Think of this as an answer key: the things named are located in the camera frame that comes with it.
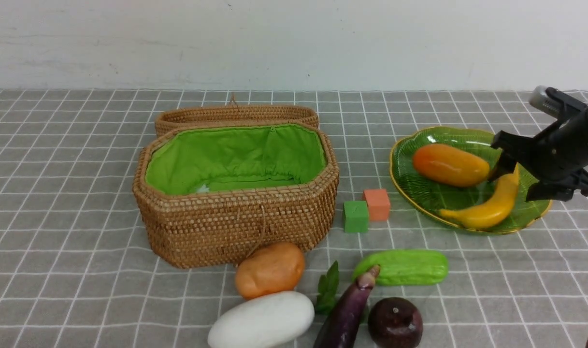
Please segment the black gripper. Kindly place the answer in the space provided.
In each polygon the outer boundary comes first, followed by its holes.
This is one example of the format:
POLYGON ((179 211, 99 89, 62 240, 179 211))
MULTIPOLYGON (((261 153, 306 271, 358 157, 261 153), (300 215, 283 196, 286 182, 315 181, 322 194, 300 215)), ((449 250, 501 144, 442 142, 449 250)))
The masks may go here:
POLYGON ((566 120, 556 120, 534 139, 501 130, 490 147, 502 151, 489 182, 512 174, 517 163, 530 158, 527 167, 539 181, 528 189, 526 201, 566 202, 576 190, 588 197, 588 171, 584 169, 588 166, 588 107, 566 120))

